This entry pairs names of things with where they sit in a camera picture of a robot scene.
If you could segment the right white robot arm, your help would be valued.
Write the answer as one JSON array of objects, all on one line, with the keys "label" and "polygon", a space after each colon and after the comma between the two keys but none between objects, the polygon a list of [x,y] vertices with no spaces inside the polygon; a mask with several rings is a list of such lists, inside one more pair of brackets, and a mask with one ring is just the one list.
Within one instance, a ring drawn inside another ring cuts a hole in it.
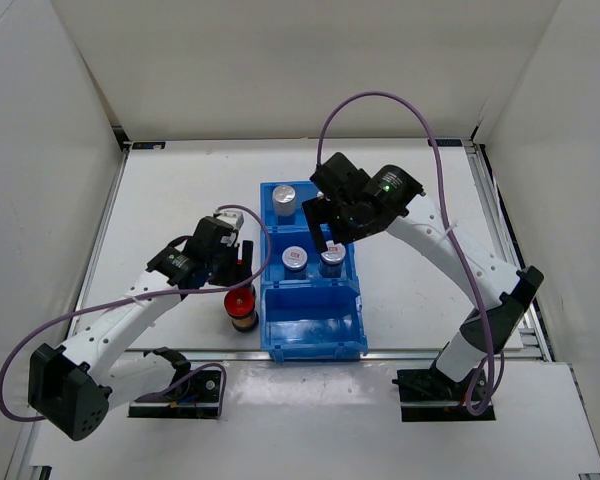
[{"label": "right white robot arm", "polygon": [[395,165],[374,176],[334,156],[311,176],[320,196],[302,208],[316,249],[327,251],[322,228],[333,242],[350,244],[386,232],[414,248],[455,283],[473,313],[434,361],[429,387],[440,399],[460,393],[473,368],[499,353],[544,281],[534,266],[519,269],[464,233],[446,226],[423,186]]}]

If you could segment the white-lid spice jar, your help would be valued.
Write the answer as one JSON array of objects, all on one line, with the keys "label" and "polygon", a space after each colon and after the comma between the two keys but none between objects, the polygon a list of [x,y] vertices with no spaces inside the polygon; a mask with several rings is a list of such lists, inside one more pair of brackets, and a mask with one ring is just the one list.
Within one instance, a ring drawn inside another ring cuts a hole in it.
[{"label": "white-lid spice jar", "polygon": [[289,246],[282,253],[285,280],[304,280],[307,274],[308,254],[300,246]]},{"label": "white-lid spice jar", "polygon": [[320,254],[319,272],[325,278],[339,278],[346,259],[346,248],[333,240],[326,242],[327,250]]}]

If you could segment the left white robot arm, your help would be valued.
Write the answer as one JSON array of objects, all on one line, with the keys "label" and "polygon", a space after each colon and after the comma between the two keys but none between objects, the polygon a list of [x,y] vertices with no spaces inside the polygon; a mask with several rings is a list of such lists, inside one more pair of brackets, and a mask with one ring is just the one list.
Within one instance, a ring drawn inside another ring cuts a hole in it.
[{"label": "left white robot arm", "polygon": [[203,217],[190,236],[167,244],[120,302],[57,347],[30,358],[28,400],[73,441],[89,436],[106,414],[142,397],[178,401],[191,384],[191,364],[160,347],[142,359],[120,356],[157,319],[205,285],[226,289],[251,275],[253,244],[240,243],[244,217],[225,210]]}]

